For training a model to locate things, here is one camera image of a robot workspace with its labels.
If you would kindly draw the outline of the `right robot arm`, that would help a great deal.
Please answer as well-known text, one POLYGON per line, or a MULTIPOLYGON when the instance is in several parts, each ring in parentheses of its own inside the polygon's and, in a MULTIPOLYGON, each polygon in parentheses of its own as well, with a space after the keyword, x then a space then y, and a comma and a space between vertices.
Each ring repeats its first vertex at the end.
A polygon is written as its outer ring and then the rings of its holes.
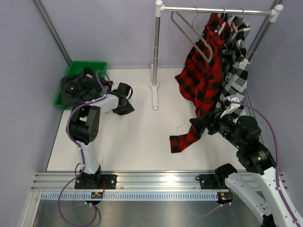
POLYGON ((227 115, 211 113, 204 118, 192 118, 194 129, 209 135, 219 133, 238 151, 236 157, 259 185, 262 196, 227 163, 215 170, 214 182, 235 193, 252 211, 262 227, 301 227, 303 218, 294 207, 282 185, 278 165, 271 152, 259 141, 261 129, 255 118, 241 116, 233 122, 227 115))

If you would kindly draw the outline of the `dark grey striped shirt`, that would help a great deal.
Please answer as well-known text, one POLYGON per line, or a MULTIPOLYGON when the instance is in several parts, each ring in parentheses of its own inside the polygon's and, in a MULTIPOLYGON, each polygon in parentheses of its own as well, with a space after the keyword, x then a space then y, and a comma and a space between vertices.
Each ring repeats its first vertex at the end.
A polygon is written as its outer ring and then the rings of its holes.
MULTIPOLYGON (((116 90, 111 92, 111 86, 114 84, 110 78, 97 76, 90 68, 76 75, 64 77, 61 79, 61 99, 63 108, 77 107, 84 102, 101 98, 103 95, 116 96, 116 90)), ((113 109, 118 115, 126 115, 134 111, 129 101, 126 104, 119 104, 113 109)))

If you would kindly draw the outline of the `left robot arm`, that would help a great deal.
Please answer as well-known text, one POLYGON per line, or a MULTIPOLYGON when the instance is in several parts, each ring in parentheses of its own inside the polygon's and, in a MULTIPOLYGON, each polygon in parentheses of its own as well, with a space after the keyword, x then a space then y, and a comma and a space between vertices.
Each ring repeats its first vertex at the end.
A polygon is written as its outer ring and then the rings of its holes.
POLYGON ((75 107, 68 119, 66 132, 76 144, 82 167, 76 174, 75 189, 110 189, 116 188, 117 175, 105 174, 97 160, 94 140, 99 130, 100 116, 112 111, 117 115, 126 115, 134 111, 129 103, 133 95, 130 85, 119 83, 101 98, 85 102, 75 107))

